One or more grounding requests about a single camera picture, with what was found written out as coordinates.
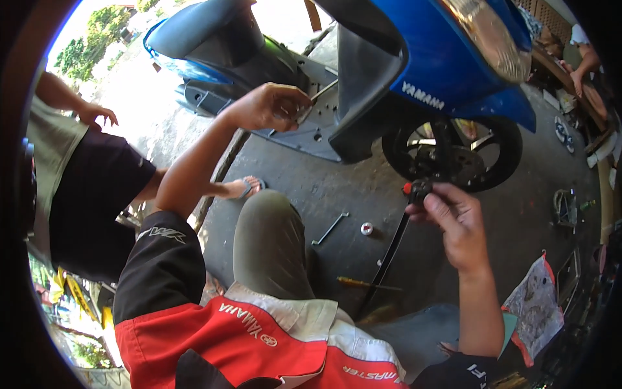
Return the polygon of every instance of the blue scooter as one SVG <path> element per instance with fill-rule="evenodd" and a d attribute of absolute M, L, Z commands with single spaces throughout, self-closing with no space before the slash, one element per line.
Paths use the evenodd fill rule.
<path fill-rule="evenodd" d="M 255 131 L 335 162 L 371 157 L 381 138 L 401 176 L 490 189 L 516 170 L 517 123 L 535 132 L 519 84 L 529 31 L 511 0 L 315 0 L 338 25 L 338 68 L 264 36 L 253 0 L 208 0 L 152 27 L 145 49 L 177 72 L 178 101 L 217 115 L 266 82 L 295 85 L 313 110 L 298 131 Z"/>

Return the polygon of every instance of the red and white jacket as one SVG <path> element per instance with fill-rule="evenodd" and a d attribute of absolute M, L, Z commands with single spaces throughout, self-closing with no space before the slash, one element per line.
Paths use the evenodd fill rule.
<path fill-rule="evenodd" d="M 201 307 L 204 266 L 185 220 L 145 219 L 114 301 L 133 389 L 408 387 L 392 347 L 356 328 L 337 302 L 280 300 L 234 283 Z M 430 387 L 427 371 L 415 387 Z"/>

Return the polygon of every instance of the black sleeve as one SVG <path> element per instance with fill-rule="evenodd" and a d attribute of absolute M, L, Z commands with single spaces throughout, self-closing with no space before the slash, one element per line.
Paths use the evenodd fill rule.
<path fill-rule="evenodd" d="M 484 389 L 486 379 L 497 366 L 497 358 L 475 357 L 460 352 L 448 360 L 424 369 L 411 388 L 414 389 Z"/>
<path fill-rule="evenodd" d="M 148 313 L 198 304 L 205 264 L 197 234 L 176 213 L 145 218 L 114 296 L 115 324 Z"/>

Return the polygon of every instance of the headlight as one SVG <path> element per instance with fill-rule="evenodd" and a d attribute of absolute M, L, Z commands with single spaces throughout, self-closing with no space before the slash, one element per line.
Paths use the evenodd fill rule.
<path fill-rule="evenodd" d="M 531 53 L 519 50 L 508 28 L 485 0 L 441 0 L 497 74 L 512 83 L 527 80 Z"/>

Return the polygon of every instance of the scooter front fender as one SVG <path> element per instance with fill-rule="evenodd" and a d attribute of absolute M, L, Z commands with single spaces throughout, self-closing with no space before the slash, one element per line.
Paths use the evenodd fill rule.
<path fill-rule="evenodd" d="M 448 113 L 454 118 L 475 119 L 478 116 L 505 116 L 536 133 L 536 114 L 519 85 L 474 101 Z"/>

